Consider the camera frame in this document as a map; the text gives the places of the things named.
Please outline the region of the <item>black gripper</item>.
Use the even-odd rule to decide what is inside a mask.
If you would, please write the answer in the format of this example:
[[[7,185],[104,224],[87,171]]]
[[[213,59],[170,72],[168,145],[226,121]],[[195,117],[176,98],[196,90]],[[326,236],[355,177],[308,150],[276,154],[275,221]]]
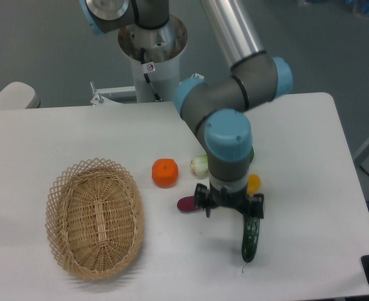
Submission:
[[[241,190],[229,192],[226,188],[218,190],[212,185],[209,190],[206,185],[198,183],[194,193],[194,206],[203,209],[206,217],[209,218],[211,205],[213,209],[230,208],[252,218],[264,218],[264,194],[247,195],[246,186]]]

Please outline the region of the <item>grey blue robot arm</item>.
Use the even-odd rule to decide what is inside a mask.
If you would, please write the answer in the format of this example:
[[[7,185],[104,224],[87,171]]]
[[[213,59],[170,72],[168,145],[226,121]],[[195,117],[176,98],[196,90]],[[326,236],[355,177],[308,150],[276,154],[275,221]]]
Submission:
[[[287,94],[292,72],[269,56],[241,1],[202,1],[222,48],[230,78],[209,85],[199,75],[179,79],[179,56],[188,36],[168,1],[81,1],[94,33],[118,31],[131,62],[138,102],[171,101],[204,148],[209,185],[197,185],[195,205],[262,218],[264,197],[247,193],[251,125],[245,112]]]

